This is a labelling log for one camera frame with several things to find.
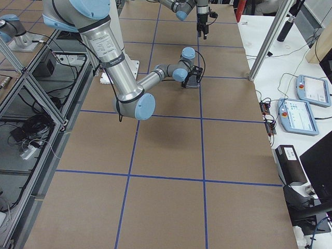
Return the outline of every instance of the silver arm segment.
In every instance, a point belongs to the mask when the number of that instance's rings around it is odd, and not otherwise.
[[[30,35],[16,15],[4,15],[0,17],[0,37],[8,43],[12,39],[20,48],[29,46],[32,43]]]
[[[194,0],[184,0],[181,2],[177,0],[159,0],[159,2],[173,11],[181,21],[184,21],[196,6]]]
[[[145,91],[165,77],[184,81],[194,69],[195,51],[185,48],[180,61],[175,65],[159,65],[145,78],[136,82],[125,56],[121,51],[111,29],[109,0],[43,0],[44,22],[55,28],[75,30],[85,36],[102,67],[118,90],[113,101],[114,109],[122,116],[148,119],[155,109],[155,99]]]

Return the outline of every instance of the black device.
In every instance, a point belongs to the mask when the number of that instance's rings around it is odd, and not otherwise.
[[[286,36],[288,35],[289,31],[291,30],[293,24],[295,21],[295,17],[291,16],[289,17],[289,19],[285,22],[284,26],[282,27],[280,34],[277,37],[277,41],[279,42],[283,42],[286,38]]]
[[[20,142],[28,137],[28,134],[21,127],[16,127],[13,129],[10,132],[10,135],[15,139],[16,142]]]
[[[293,145],[280,145],[275,153],[285,184],[300,186],[308,182]]]
[[[300,160],[322,203],[332,201],[332,131],[303,153]],[[328,214],[332,216],[332,204]]]
[[[303,197],[289,186],[284,187],[285,199],[293,226],[305,235],[313,234],[315,225],[332,215],[332,132],[300,156],[303,169],[319,199]],[[330,232],[327,220],[316,233]]]
[[[299,6],[297,7],[297,10],[295,11],[294,15],[290,16],[289,19],[285,22],[283,28],[281,29],[280,34],[278,35],[278,37],[276,39],[277,41],[283,42],[285,40],[286,36],[288,35],[289,31],[291,30],[291,28],[294,24],[296,15],[300,12],[300,9],[304,3],[305,3],[305,0],[302,0],[300,2]]]
[[[284,186],[284,195],[293,226],[299,226],[304,235],[313,234],[318,222],[326,217],[326,205],[313,197],[304,197],[290,186]],[[328,221],[320,224],[316,233],[331,232]]]
[[[51,50],[48,50],[41,58],[40,63],[37,65],[35,71],[32,73],[35,77],[48,77],[51,76],[56,68],[57,60],[53,56]]]

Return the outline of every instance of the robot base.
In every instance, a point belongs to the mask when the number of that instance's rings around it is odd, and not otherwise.
[[[31,40],[41,40],[43,38],[42,35],[35,35],[35,34],[30,34],[31,35]],[[13,52],[28,52],[31,53],[35,50],[39,43],[32,43],[29,46],[26,46],[25,48],[20,48],[19,46],[16,45],[15,41],[12,40],[8,47],[13,51]]]

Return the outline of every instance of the vertical pole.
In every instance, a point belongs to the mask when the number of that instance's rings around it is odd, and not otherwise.
[[[275,40],[275,37],[277,35],[277,32],[279,31],[280,27],[285,21],[285,17],[291,8],[293,3],[293,0],[284,0],[282,5],[280,6],[280,9],[277,11],[276,16],[273,20],[273,23],[271,24],[270,30],[260,48],[260,51],[257,55],[257,58],[255,60],[254,65],[251,68],[250,74],[249,74],[249,80],[254,81],[255,77],[257,76],[257,73],[260,69],[260,67],[263,64],[263,61],[269,52],[273,41]]]

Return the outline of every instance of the grid floor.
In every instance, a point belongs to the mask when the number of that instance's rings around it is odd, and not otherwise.
[[[138,77],[192,46],[206,60],[201,87],[163,82],[153,117],[119,123],[95,78],[25,248],[297,248],[234,13],[212,9],[203,40],[195,13],[179,22],[160,4],[126,2]]]

